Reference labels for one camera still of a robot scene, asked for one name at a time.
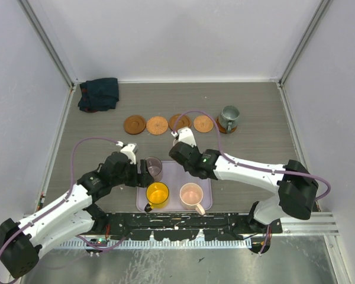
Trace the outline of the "purple mug black handle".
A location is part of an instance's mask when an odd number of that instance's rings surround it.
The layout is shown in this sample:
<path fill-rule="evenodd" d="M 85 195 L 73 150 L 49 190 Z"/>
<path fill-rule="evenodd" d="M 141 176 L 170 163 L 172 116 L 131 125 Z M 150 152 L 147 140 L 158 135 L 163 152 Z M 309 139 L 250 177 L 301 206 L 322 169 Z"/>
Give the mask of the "purple mug black handle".
<path fill-rule="evenodd" d="M 146 165 L 149 173 L 154 178 L 155 182 L 159 182 L 163 177 L 163 164 L 156 157 L 146 158 Z"/>

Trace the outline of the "yellow mug black handle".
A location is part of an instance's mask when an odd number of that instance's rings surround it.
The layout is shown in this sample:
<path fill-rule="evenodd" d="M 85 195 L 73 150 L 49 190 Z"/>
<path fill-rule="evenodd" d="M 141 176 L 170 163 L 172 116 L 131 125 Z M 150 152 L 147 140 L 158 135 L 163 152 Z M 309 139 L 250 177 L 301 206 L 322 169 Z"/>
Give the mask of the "yellow mug black handle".
<path fill-rule="evenodd" d="M 165 208 L 169 203 L 169 188 L 162 182 L 154 182 L 146 189 L 147 204 L 144 207 L 145 212 L 153 209 Z"/>

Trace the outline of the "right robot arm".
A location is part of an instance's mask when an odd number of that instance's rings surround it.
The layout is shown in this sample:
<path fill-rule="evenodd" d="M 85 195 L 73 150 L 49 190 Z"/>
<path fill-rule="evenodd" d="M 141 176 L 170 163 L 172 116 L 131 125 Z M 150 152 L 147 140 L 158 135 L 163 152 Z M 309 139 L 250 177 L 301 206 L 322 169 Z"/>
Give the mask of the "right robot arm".
<path fill-rule="evenodd" d="M 256 186 L 273 195 L 256 201 L 247 216 L 254 233 L 264 233 L 272 222 L 283 217 L 308 220 L 311 217 L 318 182 L 296 160 L 287 164 L 263 164 L 238 159 L 218 150 L 200 152 L 197 146 L 176 143 L 169 157 L 193 177 L 213 180 L 232 180 Z"/>

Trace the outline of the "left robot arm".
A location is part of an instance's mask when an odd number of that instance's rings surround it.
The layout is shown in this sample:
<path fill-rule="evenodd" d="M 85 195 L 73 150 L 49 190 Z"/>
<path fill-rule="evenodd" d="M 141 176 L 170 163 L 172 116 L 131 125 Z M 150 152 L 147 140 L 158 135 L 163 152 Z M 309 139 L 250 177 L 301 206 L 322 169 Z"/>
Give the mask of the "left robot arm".
<path fill-rule="evenodd" d="M 113 152 L 43 209 L 17 222 L 11 218 L 4 221 L 0 225 L 0 263 L 14 279 L 26 275 L 59 244 L 76 235 L 101 234 L 106 230 L 107 213 L 96 201 L 112 188 L 144 188 L 153 181 L 145 160 L 137 164 L 124 153 Z"/>

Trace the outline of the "wooden coaster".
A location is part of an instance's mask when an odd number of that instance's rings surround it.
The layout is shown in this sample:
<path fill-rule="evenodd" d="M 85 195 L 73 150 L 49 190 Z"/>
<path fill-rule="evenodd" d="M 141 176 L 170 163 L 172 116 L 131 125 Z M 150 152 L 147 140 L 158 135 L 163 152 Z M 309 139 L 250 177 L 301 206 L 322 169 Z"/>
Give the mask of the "wooden coaster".
<path fill-rule="evenodd" d="M 132 115 L 124 121 L 123 127 L 130 135 L 141 134 L 146 128 L 146 121 L 141 115 Z"/>
<path fill-rule="evenodd" d="M 219 122 L 219 117 L 216 118 L 216 124 L 219 128 L 220 133 L 227 134 L 227 130 L 224 127 L 222 127 Z M 237 127 L 232 128 L 231 131 L 229 132 L 229 134 L 233 133 L 236 129 L 237 129 Z"/>
<path fill-rule="evenodd" d="M 180 117 L 180 114 L 175 114 L 170 117 L 168 125 L 169 125 L 169 128 L 171 131 L 179 130 L 179 129 L 185 128 L 185 127 L 191 128 L 192 121 L 187 115 L 182 116 L 178 120 L 179 117 Z"/>

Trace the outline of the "grey-green mug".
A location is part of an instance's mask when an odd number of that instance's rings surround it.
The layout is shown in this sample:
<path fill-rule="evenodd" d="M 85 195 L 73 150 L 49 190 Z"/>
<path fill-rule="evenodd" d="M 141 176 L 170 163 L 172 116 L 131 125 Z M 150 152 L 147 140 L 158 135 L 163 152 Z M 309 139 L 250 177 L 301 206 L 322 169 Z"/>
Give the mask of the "grey-green mug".
<path fill-rule="evenodd" d="M 238 127 L 239 121 L 240 112 L 232 105 L 225 106 L 218 117 L 220 126 L 222 126 L 227 134 L 233 132 Z"/>

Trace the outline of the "woven rattan coaster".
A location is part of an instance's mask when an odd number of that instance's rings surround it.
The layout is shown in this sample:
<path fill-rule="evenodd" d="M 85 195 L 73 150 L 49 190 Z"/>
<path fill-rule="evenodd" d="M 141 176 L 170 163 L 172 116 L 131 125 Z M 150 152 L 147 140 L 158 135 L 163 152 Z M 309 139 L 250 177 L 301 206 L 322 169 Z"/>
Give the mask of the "woven rattan coaster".
<path fill-rule="evenodd" d="M 147 121 L 146 128 L 152 135 L 161 135 L 167 131 L 169 125 L 167 119 L 164 117 L 155 116 Z"/>
<path fill-rule="evenodd" d="M 207 115 L 200 115 L 194 119 L 193 126 L 200 133 L 208 133 L 213 129 L 214 124 Z"/>

